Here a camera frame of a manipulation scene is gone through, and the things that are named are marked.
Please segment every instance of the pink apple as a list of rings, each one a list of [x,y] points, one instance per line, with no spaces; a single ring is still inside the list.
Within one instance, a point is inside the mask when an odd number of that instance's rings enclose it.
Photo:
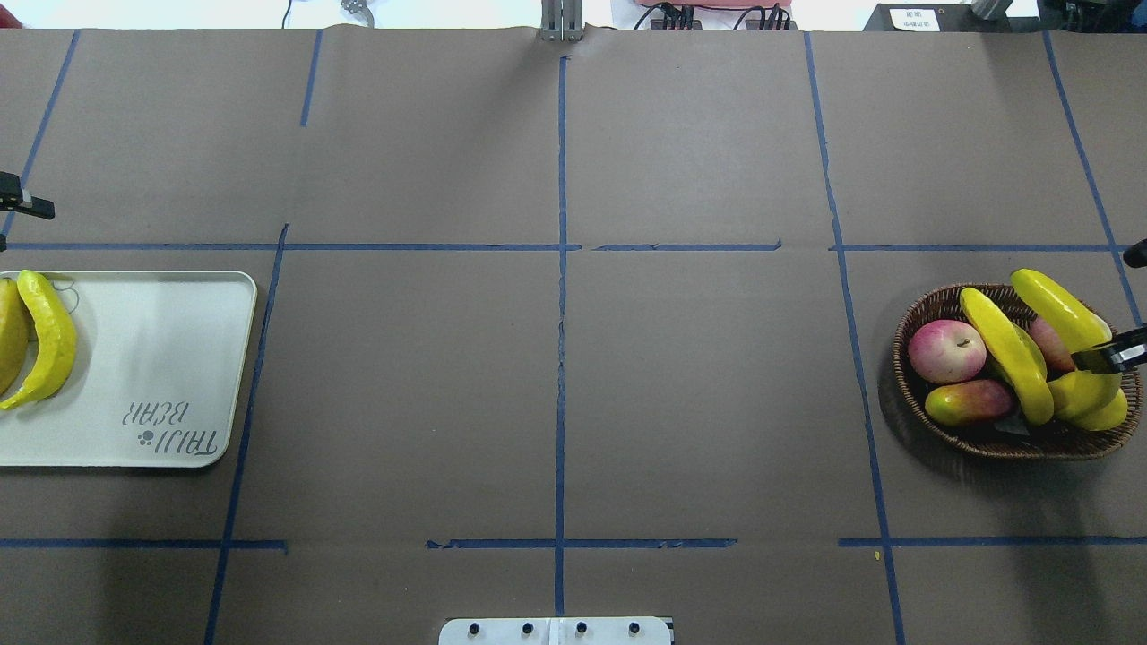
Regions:
[[[988,348],[980,332],[959,320],[933,320],[908,341],[908,363],[926,381],[959,383],[980,373]]]
[[[1031,327],[1028,327],[1028,335],[1039,345],[1039,351],[1044,353],[1047,366],[1059,372],[1075,371],[1075,362],[1071,360],[1071,352],[1063,347],[1063,341],[1055,333],[1052,325],[1041,316],[1037,317]]]

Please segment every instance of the fruit basket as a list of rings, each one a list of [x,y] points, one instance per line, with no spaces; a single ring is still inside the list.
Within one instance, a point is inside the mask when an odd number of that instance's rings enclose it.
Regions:
[[[1142,382],[1136,371],[1123,374],[1121,382],[1128,397],[1128,417],[1123,423],[1109,430],[1083,430],[1053,419],[1044,426],[1028,427],[1029,435],[1022,436],[1001,432],[992,423],[947,428],[933,421],[923,410],[924,398],[933,386],[916,375],[908,364],[908,340],[920,327],[933,320],[947,318],[967,321],[959,303],[960,289],[963,287],[975,287],[983,292],[1013,322],[1024,329],[1036,319],[1036,312],[1020,300],[1009,285],[950,285],[918,300],[900,319],[892,339],[892,375],[899,396],[915,421],[959,450],[998,459],[1097,459],[1126,444],[1142,415]]]

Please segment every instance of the white bracket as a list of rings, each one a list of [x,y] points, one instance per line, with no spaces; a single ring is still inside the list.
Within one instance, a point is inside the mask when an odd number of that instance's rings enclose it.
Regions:
[[[454,619],[438,645],[673,645],[672,624],[654,616]]]
[[[543,40],[582,40],[582,0],[541,0]]]

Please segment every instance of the white floor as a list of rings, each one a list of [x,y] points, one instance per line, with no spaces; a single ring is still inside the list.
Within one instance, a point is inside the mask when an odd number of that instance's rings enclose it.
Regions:
[[[884,0],[908,3],[908,0]],[[969,0],[931,0],[959,5]],[[1038,0],[1015,0],[1012,16],[1038,15]],[[44,29],[270,29],[281,24],[288,0],[0,0],[25,25]],[[791,0],[793,18],[806,31],[860,31],[876,0]],[[539,0],[369,0],[375,26],[477,28],[540,23]],[[631,29],[643,13],[635,0],[584,0],[590,24]],[[697,10],[705,29],[728,29],[738,13]],[[288,28],[315,29],[360,18],[340,0],[294,0]]]

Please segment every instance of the white tray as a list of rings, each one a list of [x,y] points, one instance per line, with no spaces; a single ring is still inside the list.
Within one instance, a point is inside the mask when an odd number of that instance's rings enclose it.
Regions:
[[[0,273],[15,279],[18,272]],[[78,344],[55,396],[0,412],[0,466],[193,468],[219,459],[251,333],[239,271],[48,271]],[[29,344],[24,372],[36,359]]]

